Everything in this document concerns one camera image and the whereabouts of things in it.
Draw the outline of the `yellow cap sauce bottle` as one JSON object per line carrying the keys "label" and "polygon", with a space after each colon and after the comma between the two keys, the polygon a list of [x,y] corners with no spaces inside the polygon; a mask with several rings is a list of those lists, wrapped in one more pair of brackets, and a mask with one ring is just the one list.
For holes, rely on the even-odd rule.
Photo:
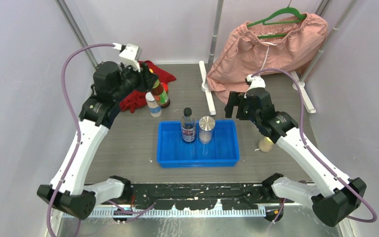
{"label": "yellow cap sauce bottle", "polygon": [[160,80],[156,80],[153,88],[151,90],[151,94],[153,95],[156,103],[161,108],[167,108],[170,105],[170,99],[168,96],[168,93],[166,92],[166,89],[163,87]]}

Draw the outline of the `silver lid grain jar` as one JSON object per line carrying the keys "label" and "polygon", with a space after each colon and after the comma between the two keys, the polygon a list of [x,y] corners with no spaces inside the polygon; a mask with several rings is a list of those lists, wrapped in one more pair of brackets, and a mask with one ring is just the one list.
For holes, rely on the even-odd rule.
{"label": "silver lid grain jar", "polygon": [[199,119],[198,138],[202,144],[208,144],[211,142],[211,140],[213,139],[215,125],[215,120],[210,116],[204,116]]}

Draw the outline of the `white lid sago jar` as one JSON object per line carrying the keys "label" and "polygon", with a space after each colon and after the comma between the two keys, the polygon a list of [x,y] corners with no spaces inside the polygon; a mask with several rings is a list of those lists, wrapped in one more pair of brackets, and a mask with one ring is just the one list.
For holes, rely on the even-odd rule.
{"label": "white lid sago jar", "polygon": [[147,92],[145,99],[151,116],[154,118],[161,116],[161,107],[157,104],[154,96],[150,92]]}

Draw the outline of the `blue plastic divided bin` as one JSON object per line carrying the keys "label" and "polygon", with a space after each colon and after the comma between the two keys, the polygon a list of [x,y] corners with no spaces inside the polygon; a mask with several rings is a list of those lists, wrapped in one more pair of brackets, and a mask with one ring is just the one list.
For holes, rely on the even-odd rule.
{"label": "blue plastic divided bin", "polygon": [[162,121],[158,126],[157,162],[162,168],[234,166],[239,161],[235,122],[216,120],[212,139],[203,144],[182,139],[179,121]]}

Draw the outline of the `clear bottle black cap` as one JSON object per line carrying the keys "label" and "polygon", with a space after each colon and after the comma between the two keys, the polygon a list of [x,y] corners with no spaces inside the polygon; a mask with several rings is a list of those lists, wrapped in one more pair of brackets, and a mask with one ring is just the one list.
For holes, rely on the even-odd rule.
{"label": "clear bottle black cap", "polygon": [[182,139],[191,143],[196,139],[196,119],[192,114],[192,109],[184,108],[183,117],[181,118],[181,135]]}

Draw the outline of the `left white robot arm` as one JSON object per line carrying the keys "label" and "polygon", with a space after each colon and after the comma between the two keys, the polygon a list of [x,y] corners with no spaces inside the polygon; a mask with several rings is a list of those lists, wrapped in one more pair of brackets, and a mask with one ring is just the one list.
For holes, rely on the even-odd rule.
{"label": "left white robot arm", "polygon": [[120,102],[134,91],[149,92],[158,80],[147,63],[140,70],[115,62],[97,66],[91,86],[92,94],[83,103],[76,122],[79,131],[68,150],[59,171],[49,185],[40,185],[37,195],[52,208],[80,220],[86,219],[94,207],[115,199],[120,204],[131,200],[128,179],[110,176],[106,181],[85,184],[85,178],[102,140],[120,112]]}

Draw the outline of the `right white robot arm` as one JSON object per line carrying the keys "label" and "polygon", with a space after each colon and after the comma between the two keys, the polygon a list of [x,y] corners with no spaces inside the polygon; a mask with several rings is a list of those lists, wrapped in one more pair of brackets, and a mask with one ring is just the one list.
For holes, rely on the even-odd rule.
{"label": "right white robot arm", "polygon": [[266,201],[286,198],[313,210],[316,217],[329,227],[336,226],[360,204],[367,189],[359,177],[351,179],[339,171],[312,144],[304,144],[306,136],[298,123],[286,112],[279,112],[264,88],[254,88],[247,94],[232,91],[225,106],[230,118],[237,106],[236,118],[250,120],[259,132],[287,152],[308,174],[314,186],[292,181],[274,173],[263,181],[262,195]]}

